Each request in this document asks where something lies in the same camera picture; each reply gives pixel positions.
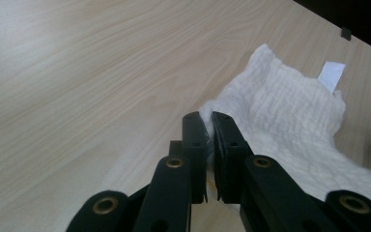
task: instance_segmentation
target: crumpled towel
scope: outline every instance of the crumpled towel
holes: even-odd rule
[[[266,44],[199,109],[211,138],[213,111],[233,117],[254,154],[277,160],[306,193],[325,201],[328,192],[347,189],[371,199],[371,170],[334,145],[345,112],[341,92],[331,94],[316,78],[285,66]]]

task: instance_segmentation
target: wooden table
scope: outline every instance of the wooden table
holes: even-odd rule
[[[371,46],[293,1],[0,1],[0,231],[64,231],[93,194],[147,185],[263,43],[306,76],[347,65],[336,145],[371,168]],[[211,199],[192,231],[243,226]]]

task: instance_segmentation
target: dark background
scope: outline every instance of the dark background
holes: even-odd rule
[[[371,0],[295,0],[371,45]]]

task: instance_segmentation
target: white cloth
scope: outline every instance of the white cloth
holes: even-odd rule
[[[334,145],[345,112],[340,91],[332,94],[316,78],[283,65],[266,44],[199,109],[211,137],[213,111],[233,117],[254,154],[277,160],[306,193],[325,201],[328,192],[346,189],[371,199],[371,170]]]

